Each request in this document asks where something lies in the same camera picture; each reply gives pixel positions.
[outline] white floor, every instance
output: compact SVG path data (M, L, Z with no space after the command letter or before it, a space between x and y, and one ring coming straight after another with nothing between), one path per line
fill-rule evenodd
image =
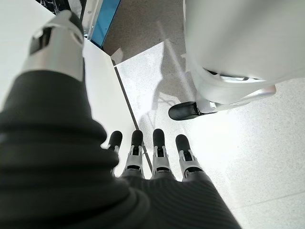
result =
M161 128L181 179L175 138L185 134L243 228L305 228L305 79L281 83L275 96L230 111L171 120L168 109L195 95L181 2L122 2L104 46L109 54L119 49L112 57L151 159L153 130Z

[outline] black rubber sleeve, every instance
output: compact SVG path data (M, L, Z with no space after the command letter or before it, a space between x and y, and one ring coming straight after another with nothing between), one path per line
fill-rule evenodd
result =
M138 225L147 198L112 176L119 160L100 147L105 139L84 82L20 75L0 113L0 228L79 228L97 218L100 228Z
M118 146L119 148L121 147L121 143L122 143L122 139L123 139L123 135L120 131L114 131L109 139L109 145L110 147L115 147Z
M176 146L178 152L180 152L181 150L188 151L189 149L191 149L189 140L185 135L178 135L176 137Z
M132 134L132 146L138 148L142 145L143 142L143 133L141 130L135 130Z
M165 145L164 132L161 129L155 129L152 134L153 146L162 148Z

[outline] ribbed rubber cover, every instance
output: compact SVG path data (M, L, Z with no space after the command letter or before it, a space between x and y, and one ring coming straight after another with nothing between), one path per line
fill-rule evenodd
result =
M120 131L114 131L109 139L109 145L112 147L118 146L121 147L123 135Z
M178 135L176 137L176 146L178 152L180 152L181 150L188 151L189 149L191 149L189 140L185 135Z
M153 146L162 148L165 145L164 132L161 129L155 129L152 135Z
M138 177L125 179L132 187L146 193L151 200L151 221L148 220L142 228L157 225L162 229L240 229L209 181L179 182Z
M143 133L141 130L135 130L132 134L132 145L134 145L135 148L142 145L143 141Z

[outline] black rubber foot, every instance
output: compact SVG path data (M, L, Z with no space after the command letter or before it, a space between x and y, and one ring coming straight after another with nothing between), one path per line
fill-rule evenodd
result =
M207 114L209 113L205 114L199 111L196 102L185 102L185 103L177 104L172 106L168 111L169 117L176 121L193 119Z

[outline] robotic arm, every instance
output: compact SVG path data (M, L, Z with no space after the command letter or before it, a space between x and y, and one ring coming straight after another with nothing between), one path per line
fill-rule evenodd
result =
M240 228L203 172L187 138L176 139L183 182L169 166L162 130L151 180L142 173L142 133L132 136L125 171L122 135L108 145L92 119L80 21L62 12L36 33L0 113L1 228Z

